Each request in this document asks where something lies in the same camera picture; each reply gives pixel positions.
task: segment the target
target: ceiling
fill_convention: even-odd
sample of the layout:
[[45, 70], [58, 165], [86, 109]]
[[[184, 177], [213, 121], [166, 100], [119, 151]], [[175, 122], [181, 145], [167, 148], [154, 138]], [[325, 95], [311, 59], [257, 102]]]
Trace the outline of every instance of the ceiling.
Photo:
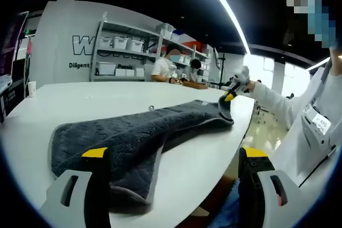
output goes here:
[[[219, 52], [243, 54], [241, 39], [219, 0], [80, 0], [124, 7], [172, 24]], [[329, 56], [319, 42], [307, 35], [306, 17], [294, 15], [286, 0], [227, 0], [249, 44], [268, 46], [281, 51], [251, 48], [254, 54], [270, 56], [279, 62], [289, 61], [309, 67], [311, 64], [282, 51], [319, 62]]]

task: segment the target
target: white lab coat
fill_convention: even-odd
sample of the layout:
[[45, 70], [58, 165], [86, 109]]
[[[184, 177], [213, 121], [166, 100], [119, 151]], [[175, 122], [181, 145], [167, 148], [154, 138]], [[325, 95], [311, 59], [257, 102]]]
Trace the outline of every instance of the white lab coat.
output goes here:
[[[303, 140], [304, 138], [301, 138], [301, 112], [316, 92], [323, 70], [323, 68], [320, 68], [316, 72], [303, 95], [294, 97], [291, 100], [282, 97], [277, 92], [258, 82], [251, 93], [252, 98], [259, 101], [262, 106], [274, 113], [279, 120], [290, 128], [280, 146], [269, 157], [275, 169], [283, 170], [298, 186], [309, 174], [305, 171], [305, 162], [308, 160], [310, 151], [307, 142]], [[338, 161], [341, 152], [340, 148], [337, 147], [337, 150], [329, 159], [324, 161], [301, 186], [302, 194], [307, 200], [307, 208], [312, 206], [324, 192], [326, 183]]]

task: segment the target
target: white table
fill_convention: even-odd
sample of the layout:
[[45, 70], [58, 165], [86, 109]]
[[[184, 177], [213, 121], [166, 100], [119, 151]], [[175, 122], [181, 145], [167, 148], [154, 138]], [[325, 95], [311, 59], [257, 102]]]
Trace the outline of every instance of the white table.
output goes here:
[[[53, 178], [48, 168], [50, 136], [60, 124], [102, 119], [164, 108], [195, 99], [216, 102], [223, 91], [197, 90], [155, 82], [96, 82], [45, 85], [26, 98], [1, 128], [9, 167], [35, 208], [46, 200]], [[153, 209], [145, 215], [110, 213], [112, 227], [171, 228], [208, 196], [245, 135], [254, 100], [237, 97], [231, 104], [230, 131], [196, 138], [163, 154]]]

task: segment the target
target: gray towel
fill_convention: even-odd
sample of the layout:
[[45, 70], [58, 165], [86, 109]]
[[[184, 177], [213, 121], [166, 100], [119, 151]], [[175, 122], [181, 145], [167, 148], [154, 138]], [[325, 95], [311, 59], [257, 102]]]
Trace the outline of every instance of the gray towel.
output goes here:
[[233, 125], [230, 102], [224, 98], [218, 103], [195, 100], [134, 115], [63, 124], [51, 136], [51, 170], [56, 176], [67, 169], [79, 170], [84, 152], [108, 147], [111, 207], [149, 206], [162, 152], [201, 132]]

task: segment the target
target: shelving unit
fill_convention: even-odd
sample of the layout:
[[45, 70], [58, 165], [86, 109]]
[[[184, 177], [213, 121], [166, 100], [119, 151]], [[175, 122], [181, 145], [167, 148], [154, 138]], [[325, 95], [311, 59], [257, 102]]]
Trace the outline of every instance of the shelving unit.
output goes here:
[[[134, 51], [128, 51], [124, 49], [115, 49], [115, 48], [100, 48], [99, 47], [99, 41], [102, 32], [106, 33], [116, 33], [116, 34], [125, 34], [128, 36], [135, 36], [135, 37], [140, 37], [142, 38], [145, 43], [143, 47], [142, 52], [134, 52]], [[156, 53], [146, 53], [147, 48], [149, 47], [150, 41], [157, 43], [157, 52]], [[99, 52], [106, 52], [106, 53], [120, 53], [120, 54], [125, 54], [125, 55], [131, 55], [132, 58], [139, 57], [139, 60], [141, 60], [143, 63], [146, 63], [146, 61], [149, 59], [152, 62], [157, 57], [161, 56], [161, 49], [163, 45], [168, 45], [168, 44], [176, 44], [180, 46], [183, 51], [189, 53], [189, 57], [191, 59], [198, 58], [200, 60], [203, 59], [209, 59], [207, 55], [204, 53], [200, 53], [196, 50], [196, 46], [194, 45], [193, 48], [190, 48], [186, 45], [183, 45], [179, 42], [175, 42], [173, 40], [165, 38], [163, 35], [160, 35], [156, 32], [152, 32], [146, 29], [141, 29], [132, 25], [126, 25], [120, 22], [114, 22], [114, 21], [109, 21], [106, 18], [106, 13], [103, 15], [103, 19], [99, 22], [99, 26], [96, 32], [96, 39], [95, 39], [95, 44], [94, 48], [92, 51], [92, 56], [91, 56], [91, 71], [90, 71], [90, 81], [143, 81], [143, 77], [120, 77], [120, 76], [114, 76], [114, 75], [109, 75], [109, 76], [104, 76], [104, 75], [95, 75], [96, 73], [96, 66], [98, 63], [97, 60], [97, 55]], [[185, 64], [183, 62], [177, 62], [178, 65], [181, 66], [189, 66], [189, 64]]]

